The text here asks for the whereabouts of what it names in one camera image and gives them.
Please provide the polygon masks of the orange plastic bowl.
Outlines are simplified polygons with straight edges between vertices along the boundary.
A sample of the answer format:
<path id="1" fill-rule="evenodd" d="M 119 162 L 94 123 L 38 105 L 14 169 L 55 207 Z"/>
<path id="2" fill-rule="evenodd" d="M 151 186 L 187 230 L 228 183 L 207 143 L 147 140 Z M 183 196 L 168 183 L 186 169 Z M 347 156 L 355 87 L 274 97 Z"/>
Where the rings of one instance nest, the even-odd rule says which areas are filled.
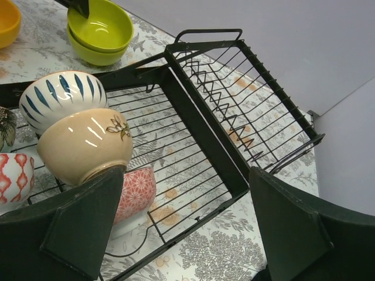
<path id="1" fill-rule="evenodd" d="M 8 0 L 1 0 L 1 48 L 11 45 L 19 35 L 21 12 Z"/>

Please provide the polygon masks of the pink patterned bowl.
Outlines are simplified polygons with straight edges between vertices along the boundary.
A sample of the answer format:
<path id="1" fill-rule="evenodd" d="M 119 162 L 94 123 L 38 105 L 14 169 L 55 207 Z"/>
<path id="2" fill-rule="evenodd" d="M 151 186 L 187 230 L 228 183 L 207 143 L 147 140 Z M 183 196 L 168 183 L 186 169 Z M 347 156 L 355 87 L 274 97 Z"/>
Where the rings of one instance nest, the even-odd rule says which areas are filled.
<path id="1" fill-rule="evenodd" d="M 147 212 L 155 197 L 156 180 L 152 167 L 125 173 L 110 239 L 117 239 L 146 223 Z"/>

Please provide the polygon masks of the lime green bowl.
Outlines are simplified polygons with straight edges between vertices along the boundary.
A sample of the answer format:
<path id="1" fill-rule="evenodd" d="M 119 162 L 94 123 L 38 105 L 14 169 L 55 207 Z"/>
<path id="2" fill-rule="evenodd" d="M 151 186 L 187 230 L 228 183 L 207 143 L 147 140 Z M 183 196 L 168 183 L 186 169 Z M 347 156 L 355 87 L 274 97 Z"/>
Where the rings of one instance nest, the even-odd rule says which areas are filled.
<path id="1" fill-rule="evenodd" d="M 124 53 L 126 52 L 128 48 L 126 46 L 122 50 L 115 52 L 115 53 L 103 53 L 103 52 L 91 50 L 83 46 L 82 44 L 80 44 L 75 39 L 69 26 L 67 26 L 66 30 L 67 30 L 67 35 L 68 35 L 70 44 L 73 50 L 75 51 L 75 53 L 78 55 L 78 57 L 95 66 L 110 66 L 112 64 L 115 64 L 116 62 L 121 60 L 122 56 L 124 55 Z"/>
<path id="2" fill-rule="evenodd" d="M 73 37 L 98 52 L 115 53 L 126 48 L 134 33 L 126 11 L 112 1 L 89 1 L 88 4 L 88 18 L 74 8 L 68 9 L 67 23 Z"/>

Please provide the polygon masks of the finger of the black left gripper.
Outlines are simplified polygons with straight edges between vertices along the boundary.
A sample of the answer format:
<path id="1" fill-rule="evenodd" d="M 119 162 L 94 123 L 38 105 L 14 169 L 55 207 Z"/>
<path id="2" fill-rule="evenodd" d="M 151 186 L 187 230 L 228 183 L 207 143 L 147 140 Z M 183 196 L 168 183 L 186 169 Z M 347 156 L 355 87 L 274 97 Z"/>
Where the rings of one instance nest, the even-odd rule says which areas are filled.
<path id="1" fill-rule="evenodd" d="M 55 0 L 57 3 L 63 5 L 65 8 L 73 8 L 81 16 L 88 19 L 90 15 L 89 0 Z"/>

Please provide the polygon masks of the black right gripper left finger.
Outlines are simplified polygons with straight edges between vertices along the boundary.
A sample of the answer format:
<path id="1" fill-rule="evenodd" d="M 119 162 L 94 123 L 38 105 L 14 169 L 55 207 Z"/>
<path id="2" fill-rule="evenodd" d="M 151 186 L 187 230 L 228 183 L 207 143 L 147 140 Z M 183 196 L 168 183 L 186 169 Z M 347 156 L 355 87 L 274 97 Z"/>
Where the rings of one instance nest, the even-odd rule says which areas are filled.
<path id="1" fill-rule="evenodd" d="M 1 280 L 96 280 L 123 169 L 1 216 Z"/>

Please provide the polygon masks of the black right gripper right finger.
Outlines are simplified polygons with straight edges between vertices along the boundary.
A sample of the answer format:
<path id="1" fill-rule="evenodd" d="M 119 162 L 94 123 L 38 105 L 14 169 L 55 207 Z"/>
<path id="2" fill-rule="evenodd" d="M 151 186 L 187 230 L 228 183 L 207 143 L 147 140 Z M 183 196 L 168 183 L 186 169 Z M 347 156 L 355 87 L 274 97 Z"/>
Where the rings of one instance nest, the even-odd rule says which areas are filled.
<path id="1" fill-rule="evenodd" d="M 374 280 L 374 217 L 250 169 L 265 269 L 254 280 Z"/>

